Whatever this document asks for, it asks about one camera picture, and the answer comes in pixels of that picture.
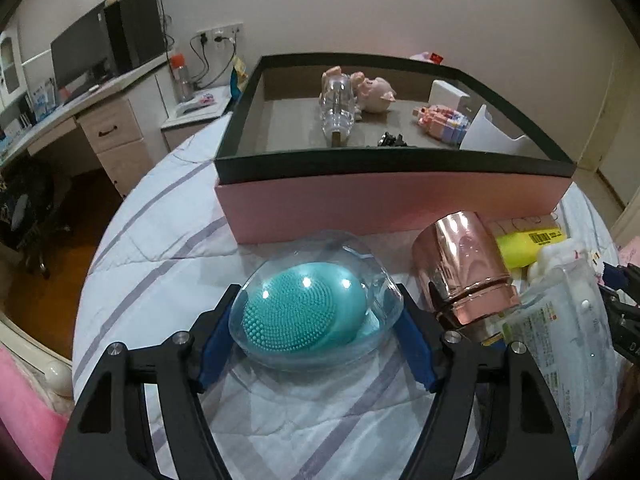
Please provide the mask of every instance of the computer tower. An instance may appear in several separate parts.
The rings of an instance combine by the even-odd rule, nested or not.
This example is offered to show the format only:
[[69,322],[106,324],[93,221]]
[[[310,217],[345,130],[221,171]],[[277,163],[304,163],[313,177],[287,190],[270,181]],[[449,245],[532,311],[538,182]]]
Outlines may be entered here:
[[102,12],[117,75],[164,52],[164,33],[156,0],[117,0]]

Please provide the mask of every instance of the blue gripper pad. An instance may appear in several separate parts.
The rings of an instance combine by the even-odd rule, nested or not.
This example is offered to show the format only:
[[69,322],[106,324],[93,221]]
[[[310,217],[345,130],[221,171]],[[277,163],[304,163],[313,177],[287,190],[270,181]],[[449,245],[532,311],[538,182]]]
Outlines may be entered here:
[[234,340],[229,333],[229,305],[202,350],[198,382],[206,390],[219,378],[231,354]]
[[605,285],[607,285],[609,288],[612,288],[613,290],[621,290],[629,284],[629,280],[625,276],[624,270],[607,263],[604,264],[602,281]]
[[402,355],[404,355],[414,379],[431,391],[436,385],[436,375],[431,366],[431,348],[422,337],[407,309],[402,310],[402,314],[394,325],[394,330],[400,342]]

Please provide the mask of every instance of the ceramic pig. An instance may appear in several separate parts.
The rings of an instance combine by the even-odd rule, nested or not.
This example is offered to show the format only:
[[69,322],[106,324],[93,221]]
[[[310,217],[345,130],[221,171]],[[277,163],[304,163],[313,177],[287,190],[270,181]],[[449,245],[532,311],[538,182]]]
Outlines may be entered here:
[[377,77],[373,80],[365,78],[358,85],[358,108],[370,114],[385,112],[389,105],[395,102],[396,92],[385,79]]

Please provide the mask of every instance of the door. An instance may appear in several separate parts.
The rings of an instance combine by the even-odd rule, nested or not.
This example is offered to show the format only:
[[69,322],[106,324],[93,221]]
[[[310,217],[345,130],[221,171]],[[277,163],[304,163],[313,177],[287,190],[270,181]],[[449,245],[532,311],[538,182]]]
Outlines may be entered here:
[[0,98],[7,107],[26,90],[27,83],[18,48],[18,29],[9,25],[0,33]]

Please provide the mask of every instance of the chair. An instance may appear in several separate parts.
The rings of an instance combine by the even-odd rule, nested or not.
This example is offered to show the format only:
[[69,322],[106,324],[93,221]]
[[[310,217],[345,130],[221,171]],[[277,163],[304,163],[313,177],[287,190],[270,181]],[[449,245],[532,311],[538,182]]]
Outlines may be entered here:
[[36,268],[45,279],[50,271],[44,247],[57,232],[70,232],[60,219],[60,206],[71,188],[68,177],[51,171],[41,161],[25,159],[0,184],[0,237],[6,246],[22,253],[26,269]]

